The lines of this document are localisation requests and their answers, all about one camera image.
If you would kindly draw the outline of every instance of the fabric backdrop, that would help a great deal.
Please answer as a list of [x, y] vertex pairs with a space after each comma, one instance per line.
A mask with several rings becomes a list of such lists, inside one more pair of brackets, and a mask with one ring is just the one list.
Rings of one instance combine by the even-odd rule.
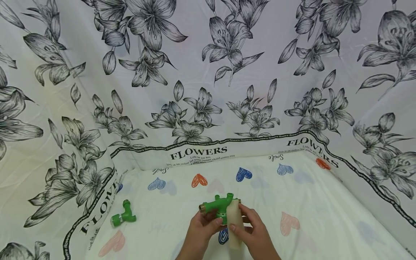
[[133, 168], [297, 150], [416, 254], [414, 0], [0, 0], [0, 16], [1, 260], [83, 259]]

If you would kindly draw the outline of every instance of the hand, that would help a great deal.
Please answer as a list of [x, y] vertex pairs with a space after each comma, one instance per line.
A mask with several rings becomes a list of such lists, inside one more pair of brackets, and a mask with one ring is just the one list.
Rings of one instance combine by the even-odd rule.
[[276, 252], [273, 242], [270, 239], [266, 226], [260, 216], [253, 209], [239, 204], [243, 215], [243, 222], [250, 223], [252, 227], [241, 229], [236, 225], [231, 225], [231, 231], [243, 241], [254, 260], [282, 260]]
[[191, 219], [182, 249], [176, 260], [202, 260], [212, 235], [223, 230], [223, 219], [215, 218], [216, 211], [203, 215], [199, 211]]

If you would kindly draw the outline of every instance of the green elbow fitting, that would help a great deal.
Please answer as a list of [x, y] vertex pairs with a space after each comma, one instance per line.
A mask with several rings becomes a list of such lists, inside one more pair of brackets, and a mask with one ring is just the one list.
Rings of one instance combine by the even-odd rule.
[[238, 198], [234, 198], [234, 194], [227, 193], [225, 198], [220, 198], [219, 195], [215, 195], [215, 200], [213, 202], [204, 202], [199, 205], [199, 211], [202, 214], [210, 213], [213, 210], [217, 210], [216, 216], [217, 218], [223, 219], [223, 225], [227, 224], [227, 207], [231, 204], [233, 199], [238, 200]]
[[113, 227], [118, 227], [123, 222], [135, 222], [137, 220], [136, 216], [133, 215], [130, 208], [130, 201], [123, 201], [124, 213], [117, 214], [111, 217], [110, 222]]

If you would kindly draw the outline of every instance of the orange heart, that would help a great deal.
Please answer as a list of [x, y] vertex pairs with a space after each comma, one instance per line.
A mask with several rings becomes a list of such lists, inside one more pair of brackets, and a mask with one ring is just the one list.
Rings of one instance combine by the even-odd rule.
[[201, 183], [202, 186], [207, 186], [208, 185], [208, 181], [207, 179], [205, 179], [204, 176], [200, 175], [199, 173], [197, 175], [195, 175], [195, 177], [192, 180], [192, 187], [195, 188], [196, 186], [198, 186], [198, 183]]
[[280, 231], [282, 232], [282, 235], [287, 237], [292, 228], [296, 230], [300, 229], [299, 220], [282, 211], [282, 219], [280, 220]]
[[322, 169], [330, 170], [331, 167], [327, 163], [324, 162], [321, 158], [316, 158], [316, 163], [321, 167]]
[[123, 246], [126, 242], [126, 238], [124, 237], [123, 233], [119, 230], [117, 233], [110, 238], [110, 240], [101, 248], [100, 252], [98, 252], [99, 257], [103, 257], [108, 254], [111, 249], [114, 252], [118, 252], [123, 249]]

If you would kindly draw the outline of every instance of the left hand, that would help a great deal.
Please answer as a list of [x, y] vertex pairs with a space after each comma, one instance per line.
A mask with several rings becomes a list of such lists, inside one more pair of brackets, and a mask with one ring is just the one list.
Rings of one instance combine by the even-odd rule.
[[215, 218], [216, 211], [203, 215], [199, 211], [191, 219], [182, 249], [176, 260], [202, 260], [212, 235], [227, 226], [221, 226], [223, 219]]

